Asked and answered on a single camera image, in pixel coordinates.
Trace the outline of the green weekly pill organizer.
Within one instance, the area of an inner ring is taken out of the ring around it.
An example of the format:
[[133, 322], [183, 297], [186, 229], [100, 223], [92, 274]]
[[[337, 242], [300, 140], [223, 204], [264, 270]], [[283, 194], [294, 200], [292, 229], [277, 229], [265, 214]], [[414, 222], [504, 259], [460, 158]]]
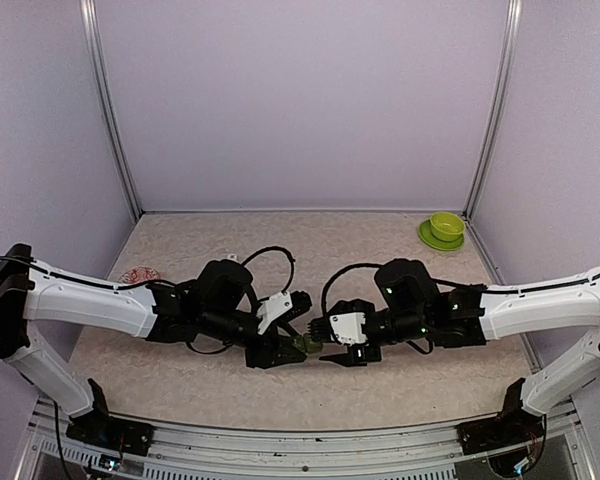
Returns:
[[323, 350], [323, 343], [315, 341], [310, 335], [298, 335], [292, 338], [293, 346], [306, 355], [315, 355]]

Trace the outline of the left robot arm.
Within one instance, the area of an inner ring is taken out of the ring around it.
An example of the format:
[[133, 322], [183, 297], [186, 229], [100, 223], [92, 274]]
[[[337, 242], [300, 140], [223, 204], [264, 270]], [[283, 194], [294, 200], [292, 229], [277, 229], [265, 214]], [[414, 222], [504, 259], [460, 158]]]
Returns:
[[283, 289], [258, 300], [242, 264], [212, 260], [194, 279], [135, 285], [74, 275], [41, 262], [26, 244], [0, 256], [0, 360], [54, 400], [71, 423], [101, 445], [120, 434], [104, 393], [83, 380], [35, 328], [60, 321], [118, 331], [154, 343], [192, 343], [204, 335], [239, 346], [250, 368], [302, 363], [290, 321], [308, 312], [310, 296]]

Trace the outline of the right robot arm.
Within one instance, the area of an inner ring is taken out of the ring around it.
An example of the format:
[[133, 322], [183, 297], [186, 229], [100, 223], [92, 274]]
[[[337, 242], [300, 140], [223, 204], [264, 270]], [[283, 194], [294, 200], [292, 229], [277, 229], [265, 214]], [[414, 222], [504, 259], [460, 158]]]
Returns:
[[433, 278], [419, 260], [398, 258], [375, 269], [386, 307], [364, 300], [339, 301], [310, 323], [313, 340], [336, 343], [345, 353], [329, 361], [365, 366], [385, 345], [425, 339], [434, 347], [483, 346], [512, 335], [584, 327], [586, 334], [539, 372], [507, 389], [491, 433], [515, 442], [531, 422], [600, 375], [600, 267], [554, 281], [518, 286], [448, 283]]

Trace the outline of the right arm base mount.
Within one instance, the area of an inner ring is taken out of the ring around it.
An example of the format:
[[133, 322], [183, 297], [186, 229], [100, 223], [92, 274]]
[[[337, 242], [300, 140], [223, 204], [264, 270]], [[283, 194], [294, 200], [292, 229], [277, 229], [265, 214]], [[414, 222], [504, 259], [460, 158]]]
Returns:
[[542, 418], [521, 422], [493, 417], [461, 423], [456, 431], [463, 454], [473, 455], [539, 439], [545, 427]]

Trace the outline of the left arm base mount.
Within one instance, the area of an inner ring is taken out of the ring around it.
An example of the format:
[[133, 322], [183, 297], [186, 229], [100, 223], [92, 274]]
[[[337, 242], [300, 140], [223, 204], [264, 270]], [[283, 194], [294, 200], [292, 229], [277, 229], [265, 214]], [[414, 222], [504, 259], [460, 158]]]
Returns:
[[87, 445], [146, 457], [151, 446], [154, 427], [151, 424], [110, 417], [104, 423], [79, 426], [71, 422], [67, 427], [69, 439]]

